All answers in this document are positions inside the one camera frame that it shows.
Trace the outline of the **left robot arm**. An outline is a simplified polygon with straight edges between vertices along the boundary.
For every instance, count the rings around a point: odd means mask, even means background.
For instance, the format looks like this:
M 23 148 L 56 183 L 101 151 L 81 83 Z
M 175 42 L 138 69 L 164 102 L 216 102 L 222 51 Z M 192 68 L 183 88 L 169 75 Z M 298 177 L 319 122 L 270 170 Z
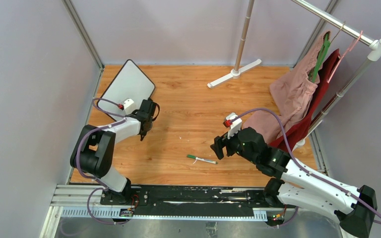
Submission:
M 85 125 L 70 158 L 70 165 L 88 179 L 96 180 L 103 194 L 120 205 L 133 198 L 131 181 L 121 175 L 112 165 L 115 145 L 129 137 L 139 136 L 143 140 L 157 119 L 160 106 L 152 99 L 144 99 L 135 109 L 119 121 L 102 125 Z

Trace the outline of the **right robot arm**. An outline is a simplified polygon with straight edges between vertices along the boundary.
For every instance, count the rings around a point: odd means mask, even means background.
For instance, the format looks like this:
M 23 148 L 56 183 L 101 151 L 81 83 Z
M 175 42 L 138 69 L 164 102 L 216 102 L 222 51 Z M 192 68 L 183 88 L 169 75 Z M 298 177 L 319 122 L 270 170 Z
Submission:
M 263 191 L 266 205 L 292 205 L 308 209 L 339 223 L 357 238 L 368 238 L 377 208 L 376 192 L 325 176 L 290 154 L 268 146 L 263 136 L 248 127 L 229 137 L 217 136 L 210 146 L 219 160 L 237 154 L 251 162 L 270 180 Z

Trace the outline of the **whiteboard marker white body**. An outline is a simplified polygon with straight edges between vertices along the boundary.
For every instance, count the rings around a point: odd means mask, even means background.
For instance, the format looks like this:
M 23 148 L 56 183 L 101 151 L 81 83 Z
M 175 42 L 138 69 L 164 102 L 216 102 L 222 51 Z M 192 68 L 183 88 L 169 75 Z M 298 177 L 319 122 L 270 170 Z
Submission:
M 189 154 L 187 155 L 187 158 L 193 159 L 194 160 L 194 164 L 197 161 L 202 161 L 202 162 L 206 162 L 206 163 L 210 163 L 210 164 L 218 164 L 217 161 L 210 160 L 210 159 L 204 159 L 204 158 L 197 157 L 197 156 L 194 156 L 194 155 L 189 155 Z

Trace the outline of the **small whiteboard black frame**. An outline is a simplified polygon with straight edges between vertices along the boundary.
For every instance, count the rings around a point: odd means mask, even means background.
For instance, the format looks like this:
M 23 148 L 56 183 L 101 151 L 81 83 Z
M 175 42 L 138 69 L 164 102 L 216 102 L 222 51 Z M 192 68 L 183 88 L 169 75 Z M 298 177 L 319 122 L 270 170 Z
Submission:
M 137 110 L 142 100 L 151 98 L 154 91 L 154 82 L 134 61 L 128 59 L 99 97 L 96 106 L 113 120 L 119 121 L 126 116 L 118 108 L 119 103 L 131 98 L 135 101 Z

